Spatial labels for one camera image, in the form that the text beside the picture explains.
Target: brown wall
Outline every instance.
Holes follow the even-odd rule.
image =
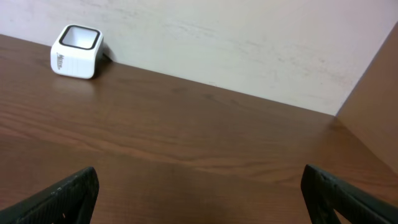
[[[340,109],[338,119],[398,173],[398,24]]]

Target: black object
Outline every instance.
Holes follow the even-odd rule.
[[[351,223],[398,223],[398,209],[349,183],[306,165],[301,191],[312,223],[340,223],[333,209]]]
[[[89,224],[100,185],[87,167],[0,211],[0,223]]]

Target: wood grain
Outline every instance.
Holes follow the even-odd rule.
[[[61,77],[49,50],[0,35],[0,209],[94,166],[93,223],[308,223],[308,163],[398,204],[332,116],[116,63]]]
[[[398,24],[340,112],[340,119],[398,173]]]

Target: white cube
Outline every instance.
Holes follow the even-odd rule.
[[[66,26],[51,48],[51,68],[60,75],[91,78],[103,54],[101,31],[78,25]]]

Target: square opening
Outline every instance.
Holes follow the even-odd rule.
[[[90,50],[94,48],[99,35],[98,30],[72,25],[68,26],[63,33],[60,43],[69,47]]]

